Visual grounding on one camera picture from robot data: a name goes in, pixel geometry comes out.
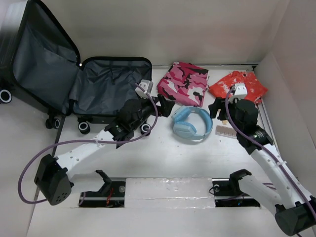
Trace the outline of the light blue headphones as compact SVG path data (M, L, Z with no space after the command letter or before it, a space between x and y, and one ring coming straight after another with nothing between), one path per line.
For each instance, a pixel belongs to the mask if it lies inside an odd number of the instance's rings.
M198 133L197 128L187 118L191 114L198 115L205 125L205 132ZM181 106L171 116L172 131L175 137L193 142L201 143L205 141L213 130L213 120L208 111L195 106Z

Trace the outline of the pink camouflage garment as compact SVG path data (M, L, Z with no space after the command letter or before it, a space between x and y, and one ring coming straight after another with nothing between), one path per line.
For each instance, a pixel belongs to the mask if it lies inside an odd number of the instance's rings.
M208 70L174 62L157 84L158 93L185 106L201 107L207 90Z

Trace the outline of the red white garment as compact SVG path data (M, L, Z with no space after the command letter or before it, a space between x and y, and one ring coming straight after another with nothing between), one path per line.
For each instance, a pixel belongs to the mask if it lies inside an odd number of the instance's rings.
M225 98L228 91L236 83L244 83L247 89L247 96L245 99L250 100L255 104L261 103L262 97L268 91L268 89L261 85L257 80L253 72L233 71L210 86L209 92L215 97Z

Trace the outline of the black kids space suitcase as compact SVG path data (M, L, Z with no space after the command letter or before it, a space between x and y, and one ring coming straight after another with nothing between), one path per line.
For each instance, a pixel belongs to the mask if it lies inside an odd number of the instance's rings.
M95 56L84 61L49 8L40 0L11 3L0 28L0 90L48 114L45 126L58 129L60 116L74 114L79 130L110 123L135 87L152 79L144 57Z

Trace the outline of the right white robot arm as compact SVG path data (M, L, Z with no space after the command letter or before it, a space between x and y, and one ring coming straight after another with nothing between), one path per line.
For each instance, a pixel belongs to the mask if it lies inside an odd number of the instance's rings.
M227 120L237 132L239 144L260 165L274 188L269 188L246 169L230 174L231 193L245 193L274 216L278 227L288 236L315 227L316 198L305 189L280 157L272 138L258 124L255 104L245 99L229 103L217 97L209 105L212 119Z

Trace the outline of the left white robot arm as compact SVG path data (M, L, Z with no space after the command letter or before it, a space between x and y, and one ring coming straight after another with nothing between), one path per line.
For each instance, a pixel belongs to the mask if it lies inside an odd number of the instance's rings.
M93 139L82 142L77 148L56 157L45 155L39 163L35 184L50 205L58 205L71 193L95 192L105 196L112 181L101 169L87 171L92 155L106 144L119 148L134 139L134 131L147 121L149 116L168 117L173 101L162 95L153 99L129 99L117 116Z

